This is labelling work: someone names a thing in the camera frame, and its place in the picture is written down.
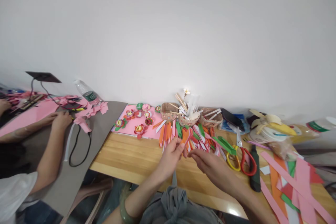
paper flower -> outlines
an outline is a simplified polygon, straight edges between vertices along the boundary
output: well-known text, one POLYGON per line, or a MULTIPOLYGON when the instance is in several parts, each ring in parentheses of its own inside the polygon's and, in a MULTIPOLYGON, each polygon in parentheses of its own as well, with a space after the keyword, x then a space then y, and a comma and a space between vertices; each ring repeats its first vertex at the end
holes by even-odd
POLYGON ((150 118, 150 117, 146 118, 146 120, 145 120, 145 124, 146 124, 147 126, 152 125, 152 124, 153 124, 153 119, 150 118))
POLYGON ((137 110, 142 110, 142 106, 143 106, 144 104, 143 103, 138 103, 137 105, 136 105, 136 109, 137 110))
POLYGON ((142 117, 142 112, 140 110, 137 110, 134 115, 138 118, 142 117))
POLYGON ((147 112, 144 113, 144 116, 145 116, 146 118, 148 118, 148 117, 152 117, 152 112, 147 111, 147 112))
POLYGON ((113 124, 113 126, 115 126, 115 130, 116 131, 118 131, 118 130, 120 130, 120 128, 125 128, 125 126, 126 126, 126 124, 127 124, 127 121, 126 121, 126 119, 124 118, 124 119, 122 119, 122 120, 117 120, 116 122, 115 122, 115 124, 113 124))
POLYGON ((142 105, 142 110, 144 111, 144 112, 146 112, 147 110, 149 110, 150 109, 150 105, 149 104, 144 104, 144 105, 142 105))
POLYGON ((188 89, 183 89, 183 91, 184 91, 184 96, 190 95, 190 91, 188 89))
POLYGON ((127 120, 131 120, 135 118, 134 111, 133 110, 127 110, 126 115, 124 115, 124 118, 127 120))
POLYGON ((158 113, 161 112, 161 106, 160 106, 160 105, 159 105, 159 106, 156 106, 156 108, 155 108, 155 112, 158 112, 158 113))
POLYGON ((147 128, 148 127, 145 127, 143 124, 135 126, 134 134, 136 134, 137 138, 140 139, 141 136, 145 133, 145 131, 146 131, 147 128))

wooden table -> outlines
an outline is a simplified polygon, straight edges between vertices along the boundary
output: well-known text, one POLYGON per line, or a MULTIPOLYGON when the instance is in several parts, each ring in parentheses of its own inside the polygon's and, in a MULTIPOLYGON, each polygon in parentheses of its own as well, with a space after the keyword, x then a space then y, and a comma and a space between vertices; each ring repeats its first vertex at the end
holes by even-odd
MULTIPOLYGON (((231 144, 236 142, 236 135, 233 133, 216 130, 216 134, 221 135, 231 144)), ((249 143, 243 142, 243 146, 248 150, 251 149, 249 143)), ((273 155, 271 151, 257 147, 258 154, 263 151, 273 155)), ((159 147, 158 140, 138 140, 133 136, 110 133, 90 169, 131 183, 140 184, 155 169, 161 155, 162 149, 159 147)), ((260 167, 268 165, 260 155, 259 159, 260 167)), ((246 175, 242 172, 234 172, 249 186, 249 178, 246 175)), ((247 219, 241 205, 234 198, 213 185, 208 177, 198 169, 193 159, 182 158, 176 168, 176 175, 178 186, 186 190, 190 200, 247 219)), ((271 190, 270 176, 261 173, 261 177, 269 190, 271 190)), ((160 191, 165 190, 171 184, 171 180, 171 178, 168 179, 162 185, 160 191)), ((312 184, 311 191, 314 198, 336 219, 336 203, 324 187, 321 184, 312 184)), ((263 193, 254 192, 254 194, 266 208, 270 209, 263 193)), ((318 223, 325 223, 318 213, 316 215, 318 223)))

plastic water bottle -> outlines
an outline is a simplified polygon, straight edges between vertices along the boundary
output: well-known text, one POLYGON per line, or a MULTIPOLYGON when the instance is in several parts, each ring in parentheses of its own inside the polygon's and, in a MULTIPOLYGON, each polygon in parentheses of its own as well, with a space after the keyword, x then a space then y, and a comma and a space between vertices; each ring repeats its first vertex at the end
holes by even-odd
POLYGON ((75 80, 74 84, 77 87, 78 92, 92 105, 98 106, 101 104, 102 99, 81 80, 75 80))

blue package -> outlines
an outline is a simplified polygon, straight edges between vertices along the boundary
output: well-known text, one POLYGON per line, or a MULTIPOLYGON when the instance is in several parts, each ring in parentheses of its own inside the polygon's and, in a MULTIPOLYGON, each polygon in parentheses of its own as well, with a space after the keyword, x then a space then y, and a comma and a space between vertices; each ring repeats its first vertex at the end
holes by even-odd
MULTIPOLYGON (((236 117, 238 117, 242 122, 243 122, 243 126, 244 126, 244 130, 245 131, 242 131, 240 134, 241 135, 244 135, 246 133, 249 133, 250 132, 250 125, 245 121, 245 117, 243 114, 233 114, 235 115, 236 117)), ((224 131, 229 131, 229 132, 233 132, 235 133, 228 125, 228 122, 223 119, 223 123, 221 125, 221 130, 224 130, 224 131)))

scissor blade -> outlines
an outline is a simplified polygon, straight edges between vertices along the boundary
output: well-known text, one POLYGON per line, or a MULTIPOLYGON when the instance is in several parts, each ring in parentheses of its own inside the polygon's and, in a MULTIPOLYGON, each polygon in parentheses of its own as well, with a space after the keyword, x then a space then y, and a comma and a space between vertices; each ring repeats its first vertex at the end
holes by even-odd
POLYGON ((243 144, 241 142, 242 142, 242 139, 240 137, 240 129, 239 129, 239 127, 237 127, 237 142, 236 142, 236 145, 238 147, 243 147, 243 144))

